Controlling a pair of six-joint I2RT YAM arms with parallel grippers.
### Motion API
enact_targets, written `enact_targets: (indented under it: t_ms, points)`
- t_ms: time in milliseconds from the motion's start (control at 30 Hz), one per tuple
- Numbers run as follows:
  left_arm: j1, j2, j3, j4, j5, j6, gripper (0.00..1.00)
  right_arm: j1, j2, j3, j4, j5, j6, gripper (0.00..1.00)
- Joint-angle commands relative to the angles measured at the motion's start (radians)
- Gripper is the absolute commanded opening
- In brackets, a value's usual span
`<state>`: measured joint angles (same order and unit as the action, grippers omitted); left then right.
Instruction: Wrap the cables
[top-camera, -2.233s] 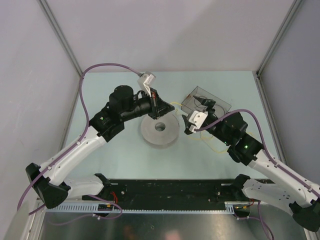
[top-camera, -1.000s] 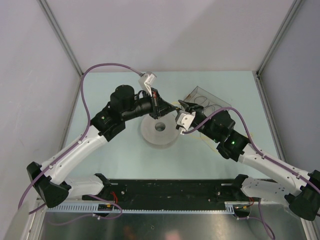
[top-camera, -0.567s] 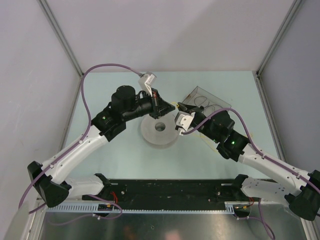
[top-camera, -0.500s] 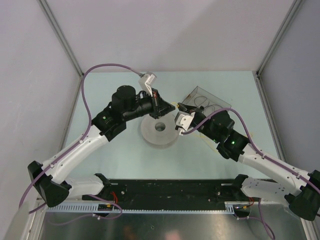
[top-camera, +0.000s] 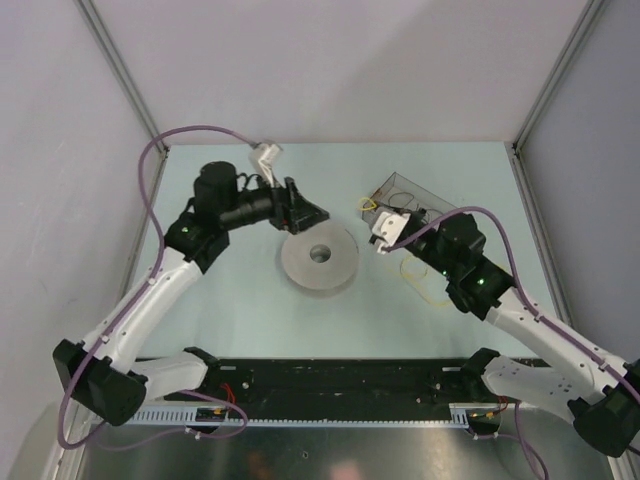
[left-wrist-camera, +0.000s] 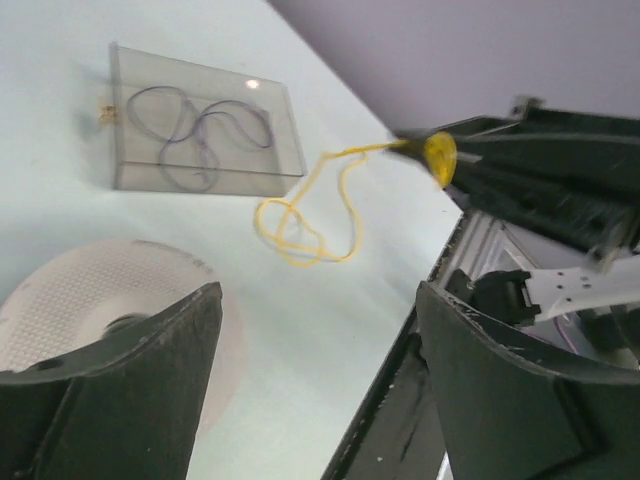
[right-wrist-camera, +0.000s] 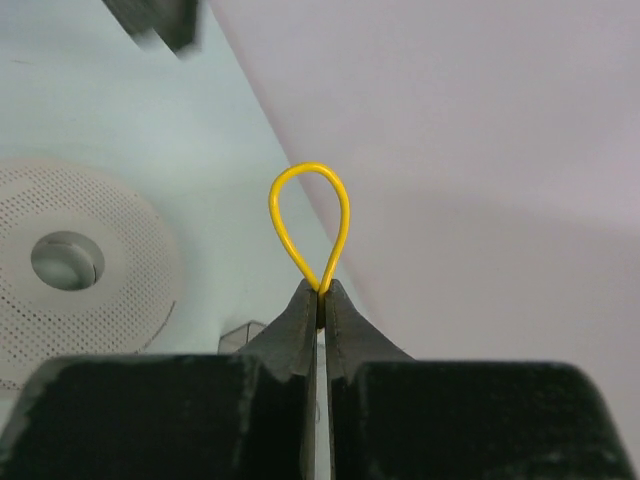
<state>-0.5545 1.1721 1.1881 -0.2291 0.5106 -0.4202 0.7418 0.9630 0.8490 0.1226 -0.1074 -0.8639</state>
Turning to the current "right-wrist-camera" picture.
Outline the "white plastic spool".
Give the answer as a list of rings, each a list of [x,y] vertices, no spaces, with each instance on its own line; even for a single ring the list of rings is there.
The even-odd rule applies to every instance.
[[[173,233],[139,193],[59,160],[1,163],[1,386],[50,358],[139,353],[182,290]]]

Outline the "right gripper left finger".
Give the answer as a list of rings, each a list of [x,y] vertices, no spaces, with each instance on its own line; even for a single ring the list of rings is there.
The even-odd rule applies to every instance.
[[[231,354],[78,355],[43,363],[1,435],[5,479],[310,479],[318,300]]]

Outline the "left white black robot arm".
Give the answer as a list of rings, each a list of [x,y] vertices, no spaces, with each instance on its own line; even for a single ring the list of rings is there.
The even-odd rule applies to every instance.
[[[198,0],[103,0],[126,34],[139,43],[155,34],[176,56],[199,45]]]

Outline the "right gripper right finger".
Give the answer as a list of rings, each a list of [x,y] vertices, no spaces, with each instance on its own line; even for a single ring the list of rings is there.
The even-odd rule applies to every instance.
[[[562,362],[416,360],[333,282],[324,299],[336,479],[633,479],[595,383]]]

